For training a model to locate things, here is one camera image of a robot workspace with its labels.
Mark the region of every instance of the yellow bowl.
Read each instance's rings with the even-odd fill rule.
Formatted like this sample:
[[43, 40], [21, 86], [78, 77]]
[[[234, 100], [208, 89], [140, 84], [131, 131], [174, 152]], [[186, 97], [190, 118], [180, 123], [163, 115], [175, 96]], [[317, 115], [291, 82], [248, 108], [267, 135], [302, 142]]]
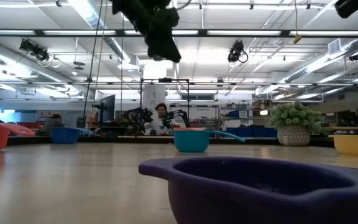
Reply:
[[358, 155], [358, 135], [332, 135], [335, 149], [344, 154]]

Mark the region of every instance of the potted plant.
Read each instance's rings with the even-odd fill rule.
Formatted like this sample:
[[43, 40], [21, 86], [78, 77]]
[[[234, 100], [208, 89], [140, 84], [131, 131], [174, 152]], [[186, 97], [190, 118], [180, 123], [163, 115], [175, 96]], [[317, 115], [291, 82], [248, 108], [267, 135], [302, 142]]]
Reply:
[[270, 124], [277, 130], [280, 144], [305, 146], [310, 141], [310, 131], [321, 128], [323, 117], [300, 102], [278, 105], [271, 112]]

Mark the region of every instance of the white shirt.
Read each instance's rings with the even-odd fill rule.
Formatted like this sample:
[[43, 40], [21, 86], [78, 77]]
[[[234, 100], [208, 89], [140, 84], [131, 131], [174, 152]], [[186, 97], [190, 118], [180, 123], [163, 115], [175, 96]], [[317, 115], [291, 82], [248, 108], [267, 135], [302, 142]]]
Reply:
[[171, 128], [167, 128], [163, 125], [161, 118], [157, 118], [154, 119], [151, 123], [145, 123], [145, 128], [146, 129], [153, 129], [156, 133], [156, 135], [161, 135], [161, 134], [169, 134], [169, 132], [172, 132], [172, 126], [177, 125], [178, 123], [172, 119], [170, 122], [170, 126]]

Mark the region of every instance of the person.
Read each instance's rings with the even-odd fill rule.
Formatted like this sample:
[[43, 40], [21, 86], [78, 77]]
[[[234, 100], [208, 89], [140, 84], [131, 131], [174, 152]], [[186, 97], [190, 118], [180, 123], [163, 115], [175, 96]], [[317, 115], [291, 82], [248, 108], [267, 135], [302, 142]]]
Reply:
[[171, 128], [167, 128], [163, 125], [164, 116], [167, 113], [167, 106], [164, 103], [160, 103], [155, 107], [157, 111], [158, 118], [154, 119], [151, 123], [145, 123], [146, 129], [153, 129], [156, 135], [169, 134], [172, 128], [180, 128], [180, 125], [172, 119], [170, 122]]
[[52, 128], [64, 128], [64, 127], [65, 125], [62, 122], [62, 117], [60, 116], [60, 114], [54, 114], [45, 122], [44, 126], [42, 126], [42, 128], [39, 131], [39, 135], [49, 136]]

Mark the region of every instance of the teal bowl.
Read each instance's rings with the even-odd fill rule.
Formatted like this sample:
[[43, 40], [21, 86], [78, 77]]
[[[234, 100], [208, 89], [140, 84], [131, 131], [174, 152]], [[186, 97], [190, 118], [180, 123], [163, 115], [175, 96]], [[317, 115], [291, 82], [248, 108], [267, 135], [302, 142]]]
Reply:
[[180, 152], [205, 152], [209, 145], [209, 134], [220, 134], [245, 142], [245, 139], [239, 136], [221, 131], [175, 130], [173, 131], [175, 147]]

